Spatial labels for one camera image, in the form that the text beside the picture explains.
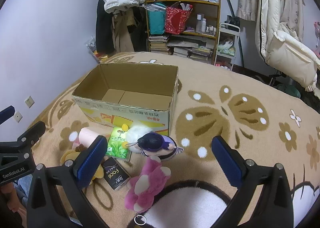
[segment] pink item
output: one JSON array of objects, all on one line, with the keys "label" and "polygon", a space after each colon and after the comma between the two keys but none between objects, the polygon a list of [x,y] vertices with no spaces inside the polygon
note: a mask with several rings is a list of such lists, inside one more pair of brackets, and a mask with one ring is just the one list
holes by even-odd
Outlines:
[{"label": "pink item", "polygon": [[88,128],[82,128],[79,132],[79,143],[84,145],[86,148],[89,148],[94,140],[98,137],[98,133],[91,131]]},{"label": "pink item", "polygon": [[148,157],[141,174],[128,182],[131,188],[124,199],[125,208],[137,213],[147,211],[152,206],[155,195],[163,190],[170,176],[171,170],[162,167],[159,157]]},{"label": "pink item", "polygon": [[180,34],[185,30],[186,21],[191,11],[184,11],[174,7],[167,7],[165,18],[165,32]]}]

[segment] white bottle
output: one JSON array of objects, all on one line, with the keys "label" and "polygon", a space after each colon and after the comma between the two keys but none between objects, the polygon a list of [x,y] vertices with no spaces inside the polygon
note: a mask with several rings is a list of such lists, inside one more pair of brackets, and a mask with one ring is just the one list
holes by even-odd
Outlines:
[{"label": "white bottle", "polygon": [[197,27],[196,27],[196,32],[201,33],[201,25],[202,25],[202,16],[197,15]]},{"label": "white bottle", "polygon": [[206,26],[207,26],[207,19],[206,19],[206,18],[203,18],[203,19],[202,19],[202,24],[201,24],[201,31],[202,31],[202,32],[205,32]]}]

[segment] green juice box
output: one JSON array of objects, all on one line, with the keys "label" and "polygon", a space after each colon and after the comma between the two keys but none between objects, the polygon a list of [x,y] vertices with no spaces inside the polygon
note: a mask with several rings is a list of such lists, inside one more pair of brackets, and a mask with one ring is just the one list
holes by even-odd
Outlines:
[{"label": "green juice box", "polygon": [[130,160],[131,151],[122,146],[125,142],[126,131],[123,131],[121,127],[113,128],[106,155],[113,158],[122,159],[125,161]]}]

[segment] wall socket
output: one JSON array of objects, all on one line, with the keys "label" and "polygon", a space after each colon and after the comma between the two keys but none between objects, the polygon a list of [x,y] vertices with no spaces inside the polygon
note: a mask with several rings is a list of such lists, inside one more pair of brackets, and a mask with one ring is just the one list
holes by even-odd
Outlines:
[{"label": "wall socket", "polygon": [[16,122],[18,123],[22,119],[22,114],[20,114],[19,111],[16,111],[13,117],[16,120]]},{"label": "wall socket", "polygon": [[29,96],[24,102],[29,108],[35,103],[31,96]]}]

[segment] bed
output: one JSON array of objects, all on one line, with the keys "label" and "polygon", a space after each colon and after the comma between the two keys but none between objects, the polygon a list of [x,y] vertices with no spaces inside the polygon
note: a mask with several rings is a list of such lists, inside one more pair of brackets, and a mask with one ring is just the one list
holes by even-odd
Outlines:
[{"label": "bed", "polygon": [[[245,158],[257,164],[284,165],[292,193],[294,225],[307,214],[319,195],[320,115],[300,99],[257,80],[188,58],[155,53],[121,53],[105,63],[158,63],[179,67],[179,88],[170,136],[184,152],[163,162],[172,171],[165,189],[144,214],[143,227],[211,227],[236,188],[231,187],[210,151],[212,137],[220,134]],[[36,164],[60,165],[60,157],[72,147],[69,136],[83,127],[111,127],[91,122],[72,100],[83,78],[59,95],[35,120],[47,131],[33,147]],[[132,154],[121,166],[135,176],[144,159]],[[95,179],[84,190],[88,200],[111,228],[138,228],[135,213],[124,208],[128,189],[113,191],[104,179]],[[257,189],[241,222],[250,218],[259,197]],[[62,201],[74,212],[63,191]]]}]

